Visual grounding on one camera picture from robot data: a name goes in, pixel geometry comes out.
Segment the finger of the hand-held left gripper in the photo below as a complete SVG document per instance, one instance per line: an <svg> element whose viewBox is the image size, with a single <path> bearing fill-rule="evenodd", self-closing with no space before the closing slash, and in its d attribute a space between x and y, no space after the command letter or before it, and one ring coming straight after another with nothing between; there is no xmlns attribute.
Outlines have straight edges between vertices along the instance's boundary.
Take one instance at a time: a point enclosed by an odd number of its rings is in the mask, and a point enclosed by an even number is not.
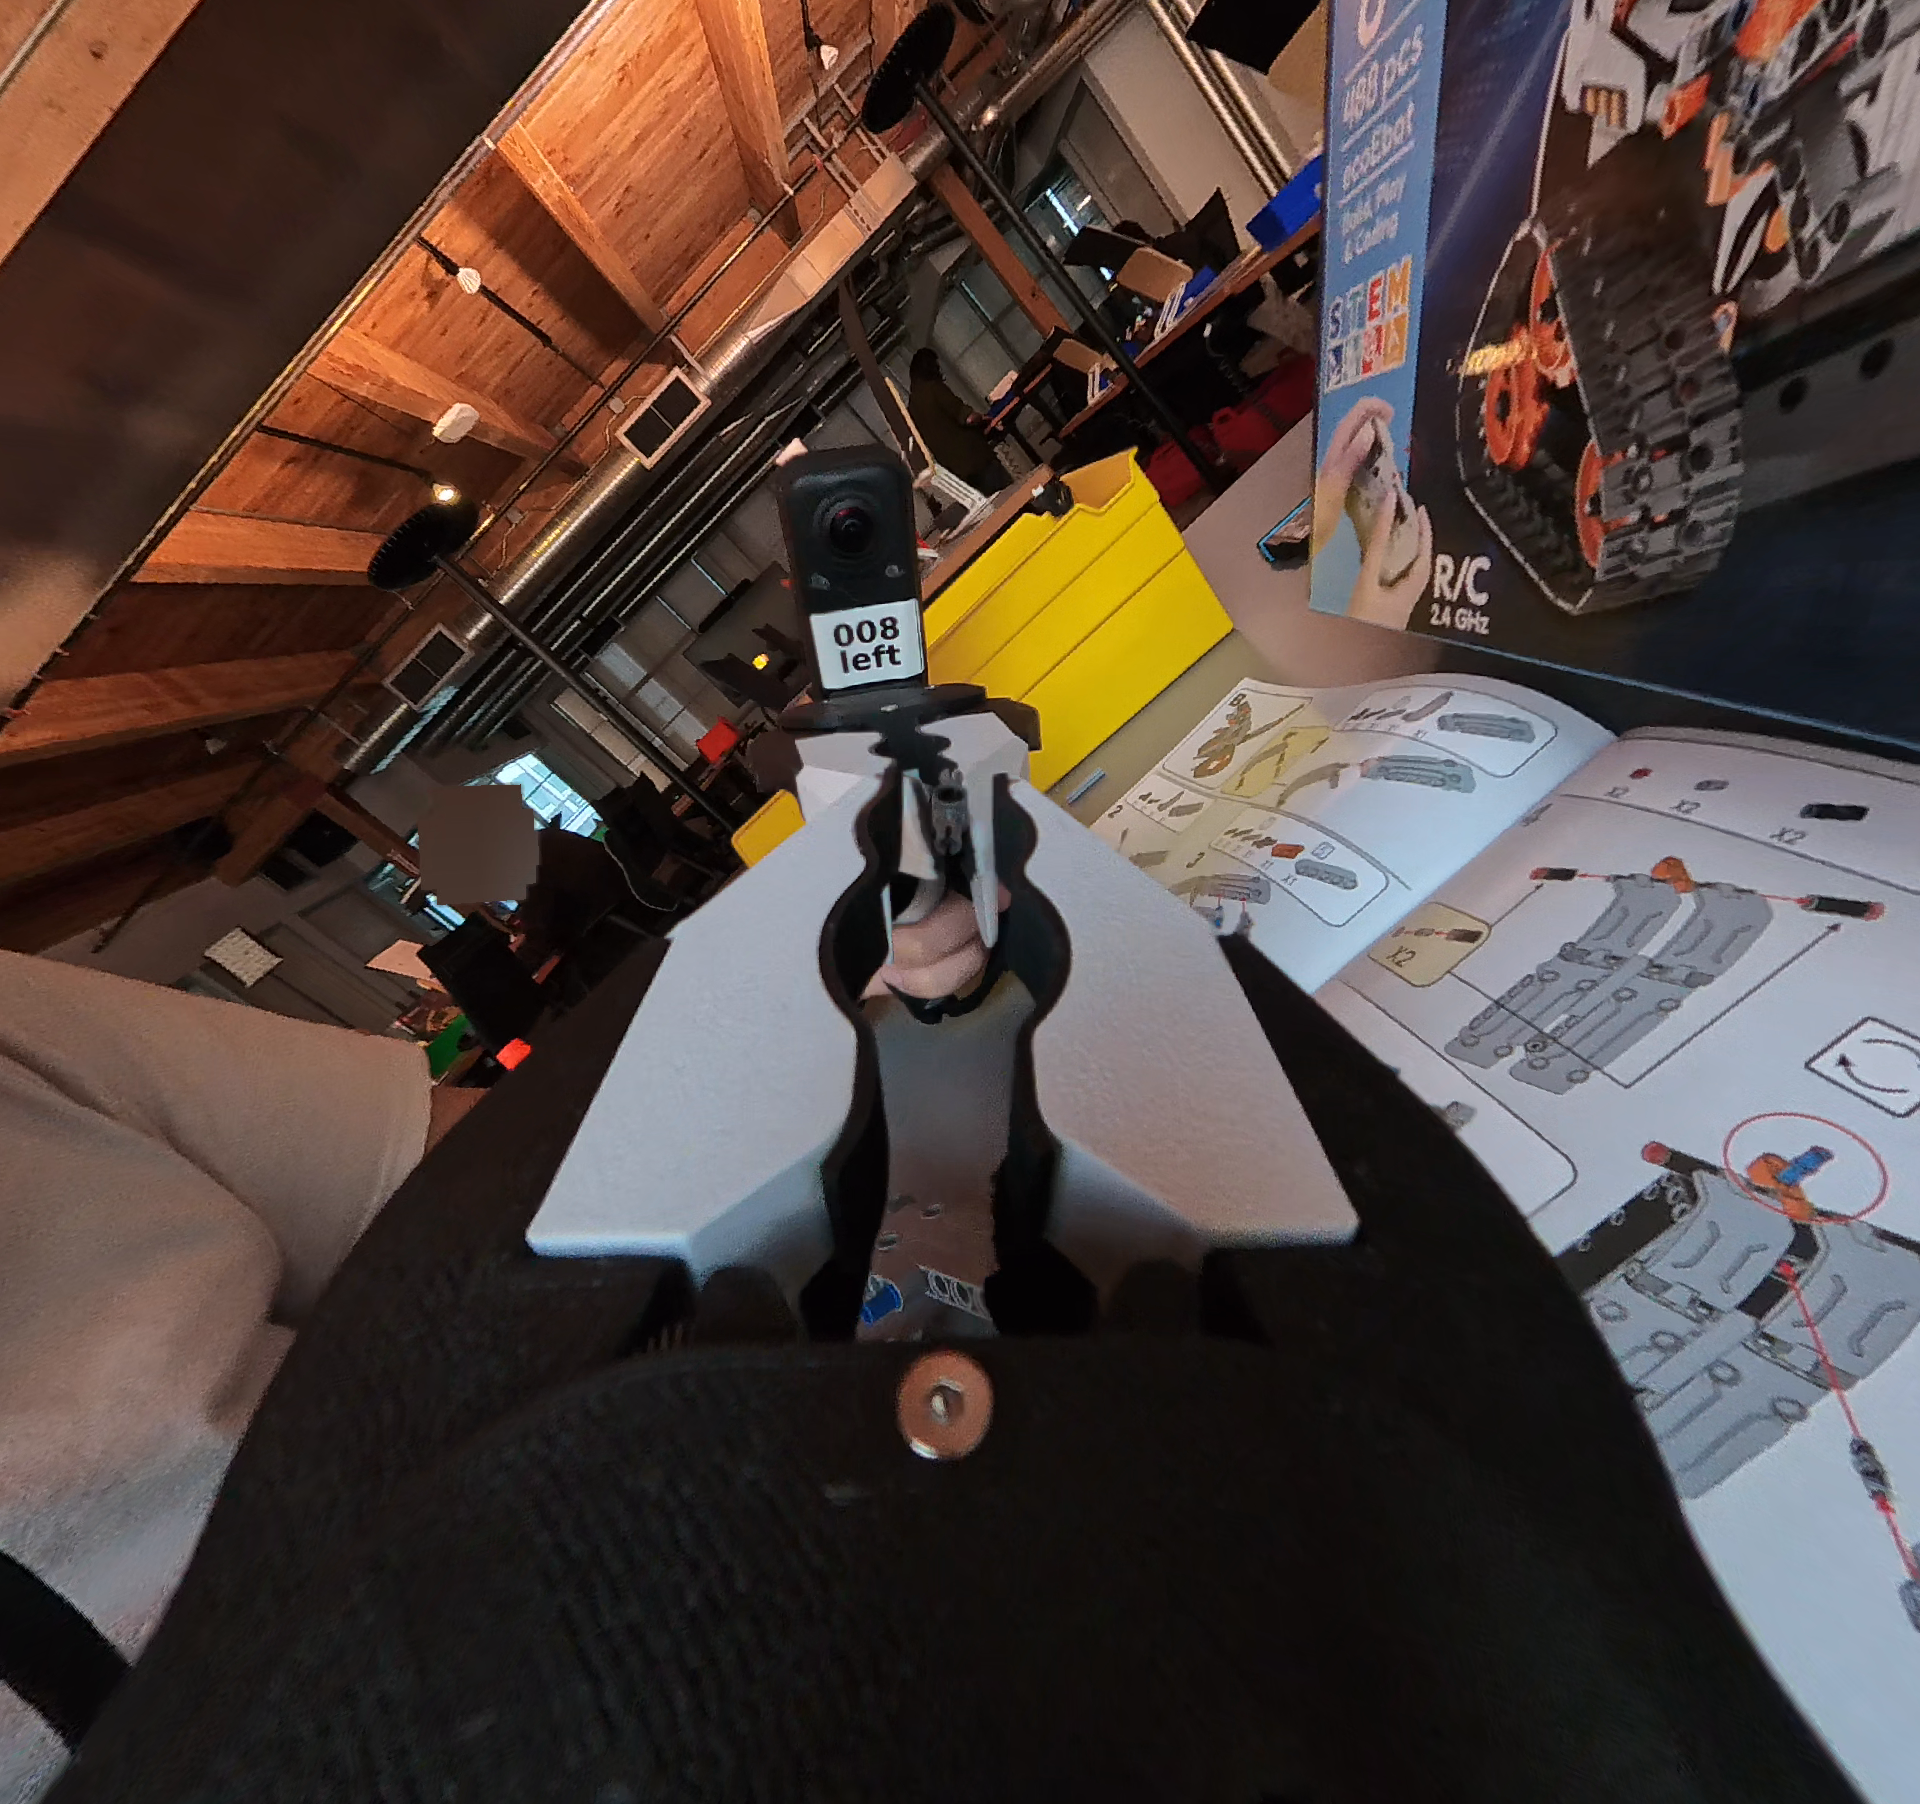
<svg viewBox="0 0 1920 1804"><path fill-rule="evenodd" d="M855 796L858 809L870 805L879 781L894 771L894 762L884 757L878 745L879 735L869 729L797 736L797 803L803 824L812 824L848 796Z"/></svg>
<svg viewBox="0 0 1920 1804"><path fill-rule="evenodd" d="M1033 778L1037 711L969 711L942 715L936 736L946 742L936 762L936 781L958 775L969 795L990 795L994 778Z"/></svg>

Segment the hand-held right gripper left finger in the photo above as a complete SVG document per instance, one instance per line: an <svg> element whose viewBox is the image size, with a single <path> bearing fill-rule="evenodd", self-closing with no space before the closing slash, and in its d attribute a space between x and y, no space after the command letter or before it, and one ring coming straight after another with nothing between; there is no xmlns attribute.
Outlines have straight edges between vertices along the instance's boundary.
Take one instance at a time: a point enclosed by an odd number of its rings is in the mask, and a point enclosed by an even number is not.
<svg viewBox="0 0 1920 1804"><path fill-rule="evenodd" d="M884 766L674 932L528 1222L545 1260L753 1269L850 1339L888 1199L878 1038L900 771Z"/></svg>

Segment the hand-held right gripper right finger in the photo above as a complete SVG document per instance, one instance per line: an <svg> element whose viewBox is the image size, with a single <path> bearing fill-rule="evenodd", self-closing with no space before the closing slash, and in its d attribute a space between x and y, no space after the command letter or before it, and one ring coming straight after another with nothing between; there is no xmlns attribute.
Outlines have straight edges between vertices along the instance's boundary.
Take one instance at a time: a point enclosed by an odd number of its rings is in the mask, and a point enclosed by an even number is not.
<svg viewBox="0 0 1920 1804"><path fill-rule="evenodd" d="M994 1182L1002 1334L1082 1334L1145 1266L1341 1248L1356 1209L1227 945L1024 781L997 781L1005 970L1033 999Z"/></svg>

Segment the small grey toy connector piece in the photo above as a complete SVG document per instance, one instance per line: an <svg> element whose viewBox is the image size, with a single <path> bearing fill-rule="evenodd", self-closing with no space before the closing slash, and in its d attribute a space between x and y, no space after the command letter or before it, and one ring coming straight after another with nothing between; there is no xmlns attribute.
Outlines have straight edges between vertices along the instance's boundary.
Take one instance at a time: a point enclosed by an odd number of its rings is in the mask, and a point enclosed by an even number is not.
<svg viewBox="0 0 1920 1804"><path fill-rule="evenodd" d="M997 826L994 799L987 815L975 818L969 789L960 766L942 766L926 792L926 841L927 872L918 874L918 918L932 915L946 896L967 893L978 936L987 951L1000 945L1000 872L997 872Z"/></svg>

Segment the person's left hand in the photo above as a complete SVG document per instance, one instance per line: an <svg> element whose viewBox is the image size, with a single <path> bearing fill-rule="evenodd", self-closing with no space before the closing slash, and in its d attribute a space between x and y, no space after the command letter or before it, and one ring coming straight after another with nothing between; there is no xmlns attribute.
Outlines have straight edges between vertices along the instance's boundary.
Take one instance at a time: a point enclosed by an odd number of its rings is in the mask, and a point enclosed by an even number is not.
<svg viewBox="0 0 1920 1804"><path fill-rule="evenodd" d="M869 997L899 997L912 1006L973 999L990 970L990 948L967 902L936 908L915 926L894 929L894 956L870 978Z"/></svg>

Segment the white vent grille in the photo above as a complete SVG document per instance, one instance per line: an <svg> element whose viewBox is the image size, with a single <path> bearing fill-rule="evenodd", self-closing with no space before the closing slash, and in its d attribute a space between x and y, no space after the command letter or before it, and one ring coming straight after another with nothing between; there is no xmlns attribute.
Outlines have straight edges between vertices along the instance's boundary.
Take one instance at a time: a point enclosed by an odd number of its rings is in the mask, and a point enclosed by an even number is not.
<svg viewBox="0 0 1920 1804"><path fill-rule="evenodd" d="M656 392L635 402L618 426L618 444L645 468L656 468L678 441L711 413L708 385L674 368Z"/></svg>

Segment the red bag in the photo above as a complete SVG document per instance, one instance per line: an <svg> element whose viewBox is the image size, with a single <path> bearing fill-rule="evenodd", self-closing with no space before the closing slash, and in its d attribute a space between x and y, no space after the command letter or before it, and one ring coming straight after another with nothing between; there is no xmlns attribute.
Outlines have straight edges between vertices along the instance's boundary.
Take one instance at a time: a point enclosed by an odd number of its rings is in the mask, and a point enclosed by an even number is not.
<svg viewBox="0 0 1920 1804"><path fill-rule="evenodd" d="M1195 426L1198 444L1215 444L1236 481L1256 465L1285 432L1313 416L1313 358L1289 356L1258 385L1222 407L1207 425ZM1203 478L1176 444L1160 444L1149 464L1145 478L1157 487L1166 504L1180 504L1203 492Z"/></svg>

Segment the wooden workbench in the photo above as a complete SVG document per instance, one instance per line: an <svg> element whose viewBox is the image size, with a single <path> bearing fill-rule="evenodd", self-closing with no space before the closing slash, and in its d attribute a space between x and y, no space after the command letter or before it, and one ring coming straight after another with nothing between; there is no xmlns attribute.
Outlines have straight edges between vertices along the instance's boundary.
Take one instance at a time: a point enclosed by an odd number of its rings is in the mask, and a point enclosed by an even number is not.
<svg viewBox="0 0 1920 1804"><path fill-rule="evenodd" d="M1240 255L1222 274L1207 274L1195 288L1185 288L1155 320L1145 326L1145 340L1125 361L1085 344L1079 332L1067 328L1043 340L1040 352L1024 364L1005 385L1005 393L990 402L990 432L1012 432L1013 416L1033 402L1051 416L1051 437L1058 441L1085 438L1093 426L1110 426L1113 413L1140 402L1140 422L1155 425L1155 413L1140 399L1140 385L1127 377L1125 364L1157 389L1173 410L1176 431L1188 431L1198 419L1198 393L1176 398L1170 382L1188 382L1198 370L1212 379L1230 382L1245 392L1239 344L1249 323L1239 308L1253 310L1262 283L1282 271L1282 280L1301 288L1313 283L1318 264L1318 243L1325 216L1315 212L1279 243L1262 243L1256 252Z"/></svg>

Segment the open instruction booklet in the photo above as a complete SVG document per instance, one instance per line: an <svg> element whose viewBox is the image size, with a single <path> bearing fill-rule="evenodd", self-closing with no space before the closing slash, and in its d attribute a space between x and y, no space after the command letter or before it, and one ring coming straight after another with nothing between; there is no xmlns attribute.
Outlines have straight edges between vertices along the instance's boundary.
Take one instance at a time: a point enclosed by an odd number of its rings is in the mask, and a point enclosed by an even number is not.
<svg viewBox="0 0 1920 1804"><path fill-rule="evenodd" d="M1917 771L1404 675L1240 680L1106 796L1465 1137L1789 1698L1915 1801Z"/></svg>

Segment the person's beige shirt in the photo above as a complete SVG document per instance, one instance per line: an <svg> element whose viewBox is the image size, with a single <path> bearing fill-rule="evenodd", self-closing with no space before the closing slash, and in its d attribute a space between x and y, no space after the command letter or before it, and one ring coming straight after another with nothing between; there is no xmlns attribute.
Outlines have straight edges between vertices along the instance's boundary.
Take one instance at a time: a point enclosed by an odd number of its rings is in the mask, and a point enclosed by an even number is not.
<svg viewBox="0 0 1920 1804"><path fill-rule="evenodd" d="M4 1555L110 1646L434 1143L408 1042L4 956Z"/></svg>

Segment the blue robot toy kit box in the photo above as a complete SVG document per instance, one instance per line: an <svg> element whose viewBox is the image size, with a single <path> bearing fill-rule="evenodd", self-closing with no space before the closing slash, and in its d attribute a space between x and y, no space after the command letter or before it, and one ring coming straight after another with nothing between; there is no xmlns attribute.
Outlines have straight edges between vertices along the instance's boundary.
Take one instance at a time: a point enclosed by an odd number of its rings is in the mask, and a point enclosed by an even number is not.
<svg viewBox="0 0 1920 1804"><path fill-rule="evenodd" d="M1331 0L1309 604L1917 750L1917 0Z"/></svg>

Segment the silver ventilation duct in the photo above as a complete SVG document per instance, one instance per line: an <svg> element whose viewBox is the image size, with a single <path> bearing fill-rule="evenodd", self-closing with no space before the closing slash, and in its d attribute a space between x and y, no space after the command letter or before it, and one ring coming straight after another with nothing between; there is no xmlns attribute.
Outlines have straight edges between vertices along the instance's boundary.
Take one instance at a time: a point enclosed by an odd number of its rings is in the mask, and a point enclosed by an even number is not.
<svg viewBox="0 0 1920 1804"><path fill-rule="evenodd" d="M1085 0L1002 89L942 101L973 150L978 152L994 128L1012 125L1040 101L1130 16L1134 4L1140 0ZM595 471L498 580L484 580L484 587L548 645L605 617L604 593L618 592L630 571L648 577L674 560L683 520L720 495L720 478L750 452L747 432L765 422L765 413L781 413L797 399L794 392L775 392L772 382L781 352L797 352L806 335L827 320L848 274L863 265L888 265L899 256L908 223L923 209L923 191L934 180L951 176L958 164L926 109L912 104L911 112L926 121L926 133L903 155L888 158L875 173L878 201L855 191L784 271L759 292L720 352L694 368L694 377L708 385L711 413L690 426L656 468L645 468L627 455L615 465ZM425 707L401 705L378 713L370 732L344 754L340 774L381 771L420 729L441 718L452 699L469 689L477 689L484 702L498 696L495 687L484 684L495 654L507 645L493 622L471 617L469 608L453 626L437 626L437 635L459 641L462 657L434 680Z"/></svg>

